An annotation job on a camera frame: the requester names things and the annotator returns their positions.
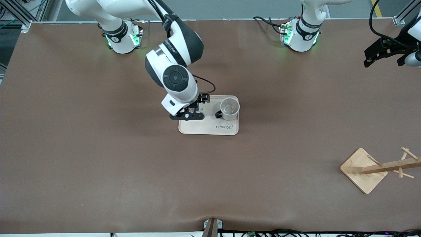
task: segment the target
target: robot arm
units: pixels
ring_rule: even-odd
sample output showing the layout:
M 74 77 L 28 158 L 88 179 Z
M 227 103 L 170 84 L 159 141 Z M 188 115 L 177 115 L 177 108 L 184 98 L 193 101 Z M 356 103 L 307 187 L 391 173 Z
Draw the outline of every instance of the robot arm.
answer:
M 319 29 L 326 19 L 324 5 L 340 5 L 351 0 L 300 0 L 303 12 L 300 18 L 283 25 L 280 28 L 282 42 L 297 52 L 309 50 L 319 35 Z
M 133 38 L 121 18 L 155 15 L 162 19 L 167 35 L 170 36 L 170 30 L 173 34 L 146 55 L 146 70 L 155 83 L 167 91 L 161 104 L 172 119 L 204 118 L 200 113 L 200 103 L 209 102 L 209 95 L 199 94 L 193 75 L 186 69 L 202 57 L 203 42 L 162 0 L 66 0 L 70 9 L 77 9 L 74 6 L 80 2 L 90 3 L 85 3 L 87 10 L 83 11 L 84 14 L 78 11 L 80 16 L 96 19 L 113 42 L 122 39 L 115 42 L 114 49 L 124 39 L 132 41 Z M 102 20 L 104 16 L 112 19 L 114 24 L 111 26 L 108 21 Z
M 398 66 L 403 66 L 404 64 L 411 67 L 421 66 L 420 42 L 421 11 L 418 16 L 402 28 L 396 38 L 392 39 L 383 35 L 383 37 L 368 47 L 364 51 L 364 66 L 369 67 L 379 59 L 388 58 L 397 54 L 403 54 L 397 60 Z
M 96 0 L 66 0 L 66 5 L 78 16 L 95 19 L 116 53 L 128 54 L 140 46 L 139 26 L 110 15 Z

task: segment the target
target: yellow line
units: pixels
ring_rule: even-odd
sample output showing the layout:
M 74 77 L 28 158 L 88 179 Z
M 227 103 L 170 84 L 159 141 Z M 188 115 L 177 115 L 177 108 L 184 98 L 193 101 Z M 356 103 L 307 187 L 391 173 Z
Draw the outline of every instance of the yellow line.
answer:
M 376 2 L 376 0 L 371 0 L 371 3 L 374 5 L 374 3 Z M 377 6 L 374 8 L 374 12 L 376 13 L 376 16 L 377 17 L 382 17 L 381 16 L 381 12 L 380 12 L 380 8 L 378 7 L 378 4 L 377 4 Z

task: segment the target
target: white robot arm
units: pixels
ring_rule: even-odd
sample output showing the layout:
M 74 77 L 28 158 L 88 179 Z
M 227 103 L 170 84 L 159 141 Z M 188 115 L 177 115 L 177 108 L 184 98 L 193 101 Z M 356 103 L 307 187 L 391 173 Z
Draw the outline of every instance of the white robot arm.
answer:
M 90 9 L 81 11 L 77 2 L 89 1 Z M 169 36 L 158 47 L 146 55 L 145 67 L 152 79 L 167 91 L 161 102 L 175 120 L 201 120 L 200 104 L 209 102 L 207 93 L 199 94 L 196 81 L 186 67 L 199 60 L 203 54 L 203 42 L 179 17 L 161 0 L 66 0 L 74 13 L 96 19 L 110 38 L 122 39 L 113 48 L 133 36 L 125 30 L 121 18 L 138 15 L 156 15 L 163 21 L 163 28 Z
M 281 40 L 292 50 L 305 52 L 315 43 L 319 29 L 326 19 L 324 5 L 340 5 L 351 0 L 300 0 L 303 12 L 300 18 L 295 18 L 280 27 Z
M 410 67 L 421 67 L 421 50 L 419 50 L 419 44 L 421 42 L 421 11 L 411 28 L 408 30 L 408 34 L 418 41 L 418 49 L 406 56 L 405 64 Z
M 96 0 L 66 0 L 74 14 L 95 19 L 102 27 L 109 46 L 119 54 L 127 54 L 140 46 L 139 27 L 130 21 L 107 13 Z

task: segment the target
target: wooden peg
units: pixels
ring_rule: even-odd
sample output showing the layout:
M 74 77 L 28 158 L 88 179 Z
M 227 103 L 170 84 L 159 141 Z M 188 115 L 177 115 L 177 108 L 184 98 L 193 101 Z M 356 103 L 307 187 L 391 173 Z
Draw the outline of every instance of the wooden peg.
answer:
M 399 174 L 399 171 L 397 171 L 397 170 L 392 170 L 392 172 L 393 172 L 393 173 L 397 173 L 397 174 Z M 405 174 L 405 173 L 403 173 L 403 176 L 408 177 L 408 178 L 415 178 L 414 176 L 412 176 L 412 175 L 407 175 L 407 174 Z
M 412 154 L 412 152 L 410 152 L 409 151 L 409 149 L 406 149 L 405 147 L 403 147 L 403 146 L 401 146 L 400 147 L 400 149 L 403 151 L 403 152 L 405 152 L 405 153 L 407 153 L 408 155 L 410 155 L 412 158 L 414 158 L 416 161 L 417 160 L 419 160 L 419 158 L 416 156 L 416 155 L 414 155 L 414 154 Z
M 372 156 L 367 155 L 367 157 L 368 157 L 370 160 L 372 160 L 374 163 L 376 163 L 377 165 L 381 166 L 381 163 L 380 163 L 380 162 L 378 162 L 378 161 L 376 161 L 376 159 L 374 159 Z
M 407 154 L 404 152 L 403 155 L 402 155 L 402 158 L 400 160 L 404 160 L 406 158 L 406 155 Z

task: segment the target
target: brown mat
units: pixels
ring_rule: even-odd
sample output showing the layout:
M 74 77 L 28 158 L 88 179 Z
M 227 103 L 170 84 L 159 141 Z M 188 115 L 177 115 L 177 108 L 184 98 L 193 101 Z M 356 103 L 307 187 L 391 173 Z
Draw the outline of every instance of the brown mat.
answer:
M 421 228 L 421 169 L 362 194 L 339 170 L 359 147 L 380 162 L 421 155 L 419 68 L 363 66 L 367 20 L 329 20 L 309 52 L 254 21 L 188 23 L 205 43 L 189 69 L 241 103 L 233 137 L 182 135 L 144 68 L 165 39 L 118 55 L 90 25 L 33 24 L 1 93 L 1 233 Z M 396 35 L 392 20 L 378 31 Z M 199 82 L 200 88 L 208 85 Z

